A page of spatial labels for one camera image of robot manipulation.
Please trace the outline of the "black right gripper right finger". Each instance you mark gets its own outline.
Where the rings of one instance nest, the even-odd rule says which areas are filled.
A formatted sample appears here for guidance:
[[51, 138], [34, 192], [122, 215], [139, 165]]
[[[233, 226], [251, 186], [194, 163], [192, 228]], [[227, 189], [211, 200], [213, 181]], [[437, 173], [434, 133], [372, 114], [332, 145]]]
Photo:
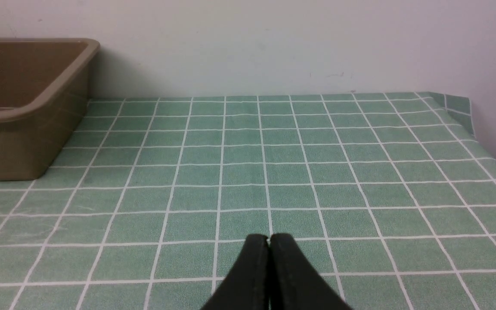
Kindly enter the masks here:
[[350, 310], [287, 233], [270, 238], [272, 310]]

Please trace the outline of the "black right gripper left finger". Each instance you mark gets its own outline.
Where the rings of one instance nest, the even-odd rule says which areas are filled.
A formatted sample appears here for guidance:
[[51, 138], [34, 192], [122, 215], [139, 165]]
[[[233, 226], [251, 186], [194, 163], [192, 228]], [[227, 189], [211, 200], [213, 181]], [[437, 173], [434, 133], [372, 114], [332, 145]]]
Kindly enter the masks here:
[[267, 236], [249, 234], [232, 268], [202, 309], [267, 310], [269, 253]]

